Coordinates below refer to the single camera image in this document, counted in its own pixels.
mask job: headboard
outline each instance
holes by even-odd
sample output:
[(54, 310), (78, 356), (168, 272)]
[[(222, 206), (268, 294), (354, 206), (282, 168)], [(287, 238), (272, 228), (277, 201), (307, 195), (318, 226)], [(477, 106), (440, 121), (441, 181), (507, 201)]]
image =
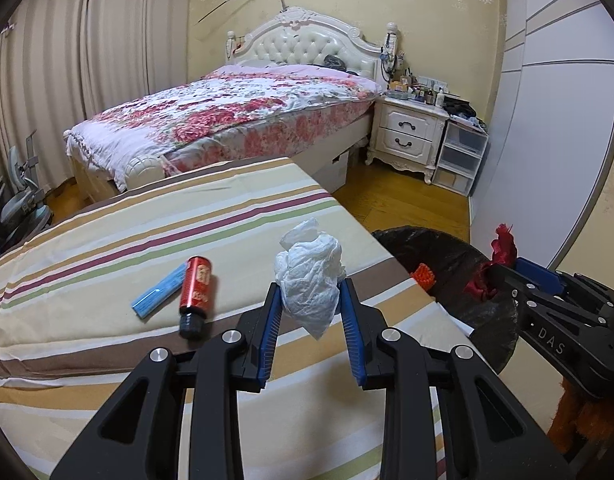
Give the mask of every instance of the headboard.
[[(388, 38), (397, 37), (395, 23)], [(347, 69), (386, 88), (381, 70), (381, 47), (367, 43), (357, 27), (302, 7), (289, 7), (244, 37), (237, 48), (236, 33), (227, 33), (226, 63), (260, 59), (287, 64), (322, 64), (327, 54), (340, 57)]]

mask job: white crumpled paper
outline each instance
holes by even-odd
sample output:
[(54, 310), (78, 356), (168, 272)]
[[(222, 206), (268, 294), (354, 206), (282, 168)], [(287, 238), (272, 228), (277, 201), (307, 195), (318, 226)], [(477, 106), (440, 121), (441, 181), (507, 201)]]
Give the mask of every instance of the white crumpled paper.
[(285, 249), (276, 255), (274, 272), (285, 313), (320, 339), (338, 306), (338, 283), (345, 277), (342, 248), (333, 236), (318, 231), (310, 218), (280, 239)]

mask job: drawer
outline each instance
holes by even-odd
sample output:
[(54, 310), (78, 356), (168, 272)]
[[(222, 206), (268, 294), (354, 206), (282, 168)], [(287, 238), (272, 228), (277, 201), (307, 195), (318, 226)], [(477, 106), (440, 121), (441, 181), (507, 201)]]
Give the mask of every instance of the drawer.
[(381, 126), (413, 135), (421, 139), (434, 140), (434, 126), (436, 119), (425, 114), (419, 114), (414, 110), (403, 110), (395, 106), (383, 107)]
[(420, 137), (400, 134), (386, 128), (379, 128), (376, 149), (381, 152), (391, 153), (392, 155), (402, 156), (402, 158), (408, 158), (419, 164), (427, 164), (429, 152), (431, 151), (431, 142), (420, 139)]

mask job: blue tube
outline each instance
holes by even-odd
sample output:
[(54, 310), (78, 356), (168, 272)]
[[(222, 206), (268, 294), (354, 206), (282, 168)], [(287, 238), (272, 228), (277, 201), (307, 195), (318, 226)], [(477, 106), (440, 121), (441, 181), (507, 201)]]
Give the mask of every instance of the blue tube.
[(183, 286), (187, 262), (177, 267), (156, 286), (152, 286), (145, 293), (132, 302), (133, 311), (140, 319), (145, 319), (168, 297)]

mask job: trash can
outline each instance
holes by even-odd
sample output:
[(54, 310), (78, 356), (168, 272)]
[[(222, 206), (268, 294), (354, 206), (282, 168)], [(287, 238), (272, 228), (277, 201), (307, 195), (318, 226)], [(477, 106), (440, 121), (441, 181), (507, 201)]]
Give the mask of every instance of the trash can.
[(414, 272), (421, 263), (429, 266), (436, 277), (430, 295), (449, 314), (474, 328), (471, 342), (500, 373), (518, 339), (512, 298), (499, 292), (492, 300), (481, 302), (463, 292), (474, 272), (489, 258), (452, 235), (425, 227), (396, 227), (372, 235), (407, 272)]

